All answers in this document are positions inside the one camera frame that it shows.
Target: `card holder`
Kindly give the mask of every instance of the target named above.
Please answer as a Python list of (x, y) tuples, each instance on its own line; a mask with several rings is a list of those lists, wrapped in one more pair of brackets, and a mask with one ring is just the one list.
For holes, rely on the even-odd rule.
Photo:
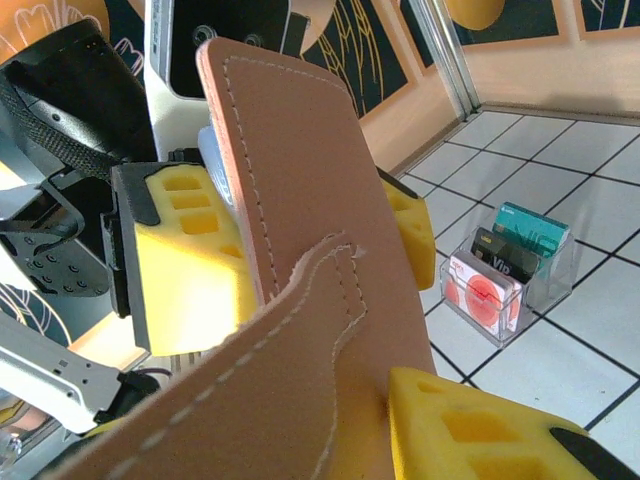
[(504, 262), (490, 263), (474, 243), (483, 232), (491, 232), (498, 215), (494, 210), (440, 266), (440, 287), (444, 303), (499, 348), (505, 347), (540, 314), (572, 292), (577, 263), (571, 234), (549, 258), (537, 257), (537, 269), (527, 282), (503, 273)]

